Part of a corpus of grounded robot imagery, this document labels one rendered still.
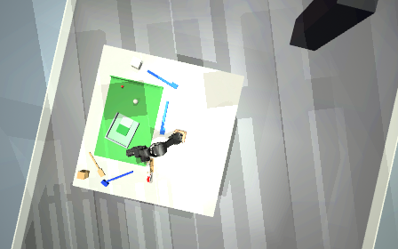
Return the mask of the green flat mat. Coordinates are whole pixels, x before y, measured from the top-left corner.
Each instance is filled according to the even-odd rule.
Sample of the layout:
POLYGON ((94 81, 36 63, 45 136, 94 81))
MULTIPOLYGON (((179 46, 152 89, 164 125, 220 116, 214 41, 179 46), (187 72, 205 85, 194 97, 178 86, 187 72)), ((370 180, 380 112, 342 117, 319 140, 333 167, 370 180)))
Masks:
POLYGON ((127 157, 126 150, 151 145, 162 94, 163 88, 111 77, 94 156, 146 166, 140 157, 127 157), (133 103, 135 99, 137 104, 133 103), (105 138, 116 112, 139 123, 128 148, 105 138))

